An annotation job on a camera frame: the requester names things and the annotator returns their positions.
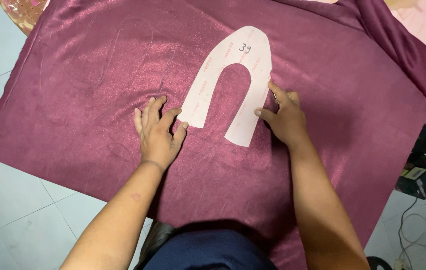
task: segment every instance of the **electrical cable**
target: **electrical cable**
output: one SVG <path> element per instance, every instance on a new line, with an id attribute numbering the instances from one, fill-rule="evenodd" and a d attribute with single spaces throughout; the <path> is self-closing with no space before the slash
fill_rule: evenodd
<path id="1" fill-rule="evenodd" d="M 421 235 L 416 239 L 416 240 L 414 240 L 414 241 L 410 241 L 406 236 L 405 236 L 405 234 L 403 233 L 403 229 L 401 230 L 401 235 L 403 236 L 403 238 L 405 239 L 405 240 L 407 240 L 407 242 L 409 242 L 410 244 L 408 245 L 408 246 L 406 246 L 405 247 L 405 250 L 407 250 L 409 247 L 411 247 L 412 245 L 418 245 L 418 246 L 422 246 L 422 247 L 424 247 L 424 248 L 426 248 L 426 245 L 424 245 L 424 244 L 420 244 L 420 243 L 418 243 L 418 241 L 421 239 L 421 237 L 424 235 L 424 234 L 426 234 L 426 218 L 424 218 L 424 217 L 422 217 L 421 215 L 419 215 L 419 214 L 409 214 L 408 216 L 406 216 L 405 217 L 405 219 L 403 220 L 403 222 L 404 223 L 406 223 L 407 222 L 407 219 L 409 218 L 409 217 L 411 217 L 411 216 L 419 216 L 424 222 L 425 222 L 425 230 L 421 233 Z"/>
<path id="2" fill-rule="evenodd" d="M 407 256 L 408 263 L 410 264 L 410 270 L 413 270 L 413 266 L 411 265 L 411 260 L 410 260 L 410 257 L 408 256 L 407 251 L 403 247 L 403 242 L 401 240 L 400 232 L 401 232 L 401 228 L 403 227 L 403 216 L 405 216 L 405 213 L 408 210 L 410 210 L 417 203 L 417 201 L 418 201 L 418 198 L 416 198 L 415 201 L 414 201 L 414 203 L 410 207 L 408 207 L 408 209 L 406 209 L 405 212 L 403 212 L 403 214 L 401 215 L 401 224 L 400 224 L 400 229 L 398 230 L 398 238 L 400 239 L 400 246 L 401 246 L 401 249 L 402 249 L 402 253 L 405 253 L 405 255 Z"/>

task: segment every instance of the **handwritten number 39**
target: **handwritten number 39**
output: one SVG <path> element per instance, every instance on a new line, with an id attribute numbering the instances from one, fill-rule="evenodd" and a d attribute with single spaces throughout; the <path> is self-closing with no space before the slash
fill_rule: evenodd
<path id="1" fill-rule="evenodd" d="M 245 48 L 246 49 L 248 49 L 248 51 L 247 52 L 245 52 L 245 53 L 248 53 L 250 50 L 251 50 L 251 47 L 246 47 L 246 44 L 245 43 L 243 43 L 243 47 L 240 49 L 240 52 L 242 52 L 242 51 L 244 51 L 245 50 Z"/>

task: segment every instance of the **maroon satin fabric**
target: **maroon satin fabric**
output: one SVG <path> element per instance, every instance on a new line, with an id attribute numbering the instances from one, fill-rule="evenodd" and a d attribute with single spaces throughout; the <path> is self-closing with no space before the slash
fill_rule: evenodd
<path id="1" fill-rule="evenodd" d="M 298 91 L 365 245 L 426 119 L 426 46 L 382 1 L 53 0 L 0 100 L 0 162 L 108 201 L 140 160 L 134 108 L 161 95 L 163 111 L 181 107 L 209 52 L 244 26 L 268 36 L 272 79 Z M 223 137 L 249 81 L 239 64 L 223 71 L 150 217 L 238 221 L 279 268 L 304 269 L 287 149 L 262 120 L 250 147 Z M 271 94 L 265 107 L 277 110 Z"/>

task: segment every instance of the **navy blue clothing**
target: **navy blue clothing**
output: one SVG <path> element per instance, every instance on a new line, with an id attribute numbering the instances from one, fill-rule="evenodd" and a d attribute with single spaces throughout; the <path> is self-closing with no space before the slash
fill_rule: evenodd
<path id="1" fill-rule="evenodd" d="M 186 232 L 166 242 L 145 270 L 276 269 L 251 241 L 233 230 Z"/>

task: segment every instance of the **hand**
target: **hand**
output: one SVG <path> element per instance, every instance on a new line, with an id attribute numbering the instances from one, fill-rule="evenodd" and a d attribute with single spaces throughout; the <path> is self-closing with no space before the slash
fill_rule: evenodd
<path id="1" fill-rule="evenodd" d="M 298 93 L 286 93 L 272 82 L 268 83 L 268 88 L 276 95 L 280 109 L 274 114 L 265 108 L 258 108 L 255 114 L 265 120 L 275 136 L 292 149 L 301 140 L 308 138 L 305 114 L 300 109 Z"/>
<path id="2" fill-rule="evenodd" d="M 134 125 L 141 140 L 141 163 L 158 166 L 164 172 L 180 151 L 186 136 L 188 123 L 182 122 L 172 136 L 170 127 L 174 117 L 181 113 L 180 108 L 167 111 L 160 120 L 160 110 L 166 103 L 166 96 L 150 98 L 143 113 L 134 109 Z"/>

